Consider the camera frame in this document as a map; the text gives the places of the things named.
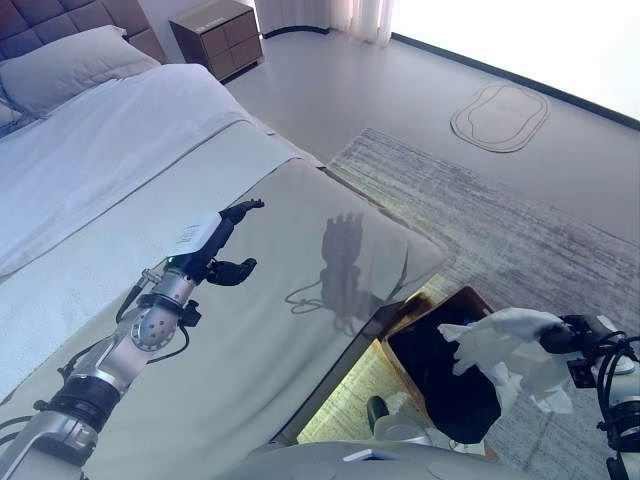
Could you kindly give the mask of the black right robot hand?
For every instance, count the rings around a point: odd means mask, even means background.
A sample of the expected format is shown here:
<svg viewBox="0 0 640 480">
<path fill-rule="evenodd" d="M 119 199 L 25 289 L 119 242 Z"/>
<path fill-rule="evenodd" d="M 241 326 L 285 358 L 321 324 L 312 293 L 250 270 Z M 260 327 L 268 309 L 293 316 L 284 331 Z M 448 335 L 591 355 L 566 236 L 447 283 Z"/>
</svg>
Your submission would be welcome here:
<svg viewBox="0 0 640 480">
<path fill-rule="evenodd" d="M 539 339 L 548 353 L 589 355 L 619 334 L 595 315 L 563 315 L 560 320 L 559 325 L 546 330 Z"/>
</svg>

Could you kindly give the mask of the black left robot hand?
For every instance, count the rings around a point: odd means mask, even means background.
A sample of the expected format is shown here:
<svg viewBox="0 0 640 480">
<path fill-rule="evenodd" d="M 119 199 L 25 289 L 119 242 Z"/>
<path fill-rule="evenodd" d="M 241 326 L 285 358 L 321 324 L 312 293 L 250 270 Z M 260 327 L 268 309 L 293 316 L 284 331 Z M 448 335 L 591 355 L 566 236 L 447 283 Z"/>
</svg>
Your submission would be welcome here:
<svg viewBox="0 0 640 480">
<path fill-rule="evenodd" d="M 247 258 L 240 264 L 217 260 L 234 228 L 252 209 L 265 206 L 261 199 L 240 202 L 219 212 L 209 212 L 188 225 L 170 251 L 164 271 L 188 277 L 196 285 L 203 280 L 219 286 L 236 286 L 253 272 L 257 260 Z"/>
</svg>

